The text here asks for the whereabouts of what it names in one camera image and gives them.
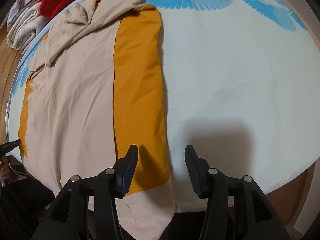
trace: bedding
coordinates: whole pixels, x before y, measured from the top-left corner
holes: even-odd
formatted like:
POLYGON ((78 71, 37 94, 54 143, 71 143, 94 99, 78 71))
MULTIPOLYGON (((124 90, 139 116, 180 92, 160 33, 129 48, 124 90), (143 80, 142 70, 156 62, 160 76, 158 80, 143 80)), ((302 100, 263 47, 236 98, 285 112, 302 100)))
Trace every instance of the bedding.
POLYGON ((55 20, 31 59, 20 115, 24 167, 55 195, 72 175, 96 176, 116 156, 124 157, 130 144, 138 146, 131 189, 117 200, 120 223, 135 239, 158 239, 175 211, 160 28, 157 9, 141 0, 75 4, 55 20))
POLYGON ((40 3, 26 8, 18 17, 7 34, 7 44, 10 48, 19 50, 23 55, 30 42, 40 33, 49 19, 39 13, 40 3))
MULTIPOLYGON (((146 3, 158 7, 163 23, 159 56, 178 212, 206 207, 193 192, 184 163, 188 144, 228 176, 251 175, 265 193, 319 158, 320 53, 285 1, 146 3)), ((52 22, 19 64, 9 105, 10 140, 18 138, 30 59, 52 22)), ((13 154, 20 158, 18 149, 13 154)))

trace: white towel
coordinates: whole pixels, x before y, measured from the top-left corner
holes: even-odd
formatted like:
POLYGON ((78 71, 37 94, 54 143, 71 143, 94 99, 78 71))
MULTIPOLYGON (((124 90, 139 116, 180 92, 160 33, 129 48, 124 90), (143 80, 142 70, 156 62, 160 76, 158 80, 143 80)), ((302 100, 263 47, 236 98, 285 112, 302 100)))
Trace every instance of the white towel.
POLYGON ((37 3, 30 8, 26 8, 22 14, 18 17, 16 22, 12 25, 12 28, 7 34, 7 43, 10 48, 14 49, 14 40, 18 31, 26 24, 35 20, 39 15, 39 7, 41 3, 37 3))
POLYGON ((24 51, 27 45, 39 34, 49 19, 44 16, 38 16, 36 19, 20 27, 15 35, 13 48, 24 51))
POLYGON ((27 44, 25 47, 22 47, 22 48, 19 50, 20 54, 21 54, 21 55, 24 55, 25 52, 27 51, 27 49, 30 47, 30 45, 31 45, 31 42, 29 42, 29 44, 27 44))

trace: mustard yellow fabric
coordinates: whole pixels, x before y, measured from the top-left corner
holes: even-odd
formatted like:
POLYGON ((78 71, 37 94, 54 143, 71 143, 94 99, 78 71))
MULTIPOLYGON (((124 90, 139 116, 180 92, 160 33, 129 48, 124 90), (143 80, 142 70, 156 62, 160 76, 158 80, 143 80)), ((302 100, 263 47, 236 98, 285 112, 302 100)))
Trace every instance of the mustard yellow fabric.
POLYGON ((19 139, 21 140, 21 143, 19 145, 20 152, 27 157, 27 147, 26 147, 26 132, 27 132, 27 120, 28 120, 28 96, 32 92, 32 89, 30 87, 30 84, 32 82, 32 79, 29 77, 27 79, 26 83, 26 90, 24 93, 23 103, 22 103, 22 109, 20 114, 20 126, 18 131, 19 139))
POLYGON ((170 177, 166 159, 163 85, 158 56, 159 11, 149 5, 121 20, 114 49, 113 117, 116 153, 139 149, 129 194, 163 185, 170 177))

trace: black tool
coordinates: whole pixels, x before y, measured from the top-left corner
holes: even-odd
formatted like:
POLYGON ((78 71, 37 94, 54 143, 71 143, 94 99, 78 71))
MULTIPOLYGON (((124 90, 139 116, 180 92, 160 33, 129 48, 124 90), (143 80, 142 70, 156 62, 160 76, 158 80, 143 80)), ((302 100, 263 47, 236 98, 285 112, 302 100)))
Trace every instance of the black tool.
MULTIPOLYGON (((7 142, 7 143, 0 145, 0 158, 1 158, 2 163, 4 163, 4 156, 8 152, 12 151, 15 147, 18 147, 20 145, 20 143, 21 143, 21 140, 18 139, 13 142, 7 142)), ((4 187, 6 185, 6 182, 1 176, 0 176, 0 181, 1 181, 2 187, 4 187)))
POLYGON ((37 227, 31 240, 87 240, 89 196, 95 196, 97 240, 123 240, 115 198, 129 191, 138 161, 138 148, 131 145, 124 158, 98 176, 81 179, 74 175, 65 184, 37 227))
POLYGON ((290 240, 252 177, 225 176, 199 158, 191 145, 185 149, 185 161, 194 192, 199 198, 208 198, 200 240, 290 240), (228 196, 234 196, 234 222, 228 217, 228 196))
POLYGON ((6 155, 8 152, 12 151, 15 147, 18 147, 21 143, 21 140, 15 140, 13 142, 7 142, 0 145, 0 157, 6 155))

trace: bed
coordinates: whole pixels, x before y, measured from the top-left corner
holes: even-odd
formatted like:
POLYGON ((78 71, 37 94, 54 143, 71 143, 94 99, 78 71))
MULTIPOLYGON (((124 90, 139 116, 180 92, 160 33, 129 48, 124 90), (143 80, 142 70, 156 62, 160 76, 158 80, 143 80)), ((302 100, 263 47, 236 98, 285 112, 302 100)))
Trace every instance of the bed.
MULTIPOLYGON (((226 175, 252 176, 265 193, 320 157, 320 53, 285 1, 146 2, 159 8, 163 22, 159 54, 178 212, 206 208, 188 179, 188 144, 226 175)), ((28 64, 52 21, 19 63, 6 113, 8 141, 18 139, 28 64)), ((18 148, 12 155, 21 161, 18 148)))

